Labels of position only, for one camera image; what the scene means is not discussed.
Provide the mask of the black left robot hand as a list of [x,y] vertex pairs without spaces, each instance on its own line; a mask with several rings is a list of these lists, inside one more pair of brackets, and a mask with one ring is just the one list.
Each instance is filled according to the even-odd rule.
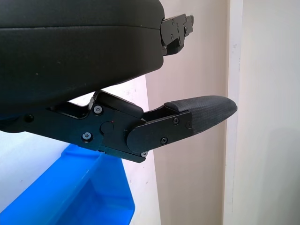
[[29,132],[133,162],[237,111],[222,96],[144,112],[104,91],[162,67],[194,18],[165,17],[158,0],[3,0],[0,129]]

